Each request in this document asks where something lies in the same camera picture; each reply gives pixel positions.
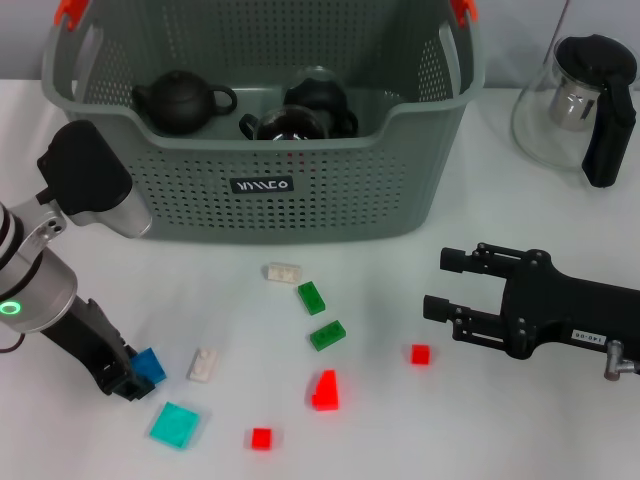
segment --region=white table surface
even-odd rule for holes
[[[439,270],[442,247],[484,241],[549,251],[564,273],[640,289],[640,135],[618,182],[585,186],[527,161],[509,137],[515,90],[472,102],[426,223],[400,238],[311,246],[131,241],[102,226],[52,245],[135,347],[153,347],[168,379],[132,403],[106,397],[74,358],[39,334],[0,356],[2,479],[560,479],[637,478],[640,378],[604,380],[605,356],[544,345],[531,359],[454,342],[422,318],[430,294],[497,313],[503,281]],[[0,198],[44,186],[36,159],[64,125],[37,82],[0,82]],[[109,261],[105,251],[109,252]],[[327,311],[309,317],[271,261],[299,264]],[[307,336],[340,319],[347,338],[317,353]],[[0,345],[17,335],[0,325]],[[416,369],[412,343],[435,349]],[[198,346],[219,352],[210,384],[186,373]],[[335,368],[339,412],[305,403]],[[164,402],[208,416],[185,452],[147,437]],[[269,453],[246,432],[277,429]]]

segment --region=cable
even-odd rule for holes
[[[567,15],[567,10],[569,9],[569,4],[571,0],[566,0],[564,4],[564,8],[562,9],[562,13],[560,14],[560,20],[558,20],[558,25],[556,25],[556,31],[553,32],[553,38],[551,38],[551,43],[549,44],[549,49],[547,50],[547,54],[544,56],[544,63],[547,63],[549,60],[549,55],[553,50],[553,44],[556,43],[556,38],[558,38],[558,33],[560,33],[560,28],[562,28],[562,24],[564,23],[564,17]]]
[[[11,352],[15,352],[20,345],[22,345],[22,342],[24,342],[24,333],[20,334],[20,338],[18,339],[18,342],[13,346],[13,347],[9,347],[9,348],[0,348],[0,353],[11,353]]]

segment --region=glass teapot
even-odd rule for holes
[[[609,187],[636,123],[630,92],[636,56],[602,35],[563,38],[553,53],[518,98],[513,137],[533,159],[582,167],[591,185]]]

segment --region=green indicator light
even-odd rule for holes
[[[22,310],[18,302],[4,302],[0,304],[0,313],[3,315],[17,315]]]

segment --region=white lego brick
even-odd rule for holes
[[[286,283],[300,283],[302,278],[302,268],[297,265],[286,265],[284,263],[270,263],[268,280]]]
[[[216,352],[209,348],[199,348],[193,366],[189,371],[189,380],[207,383],[211,380],[213,367],[216,363]]]

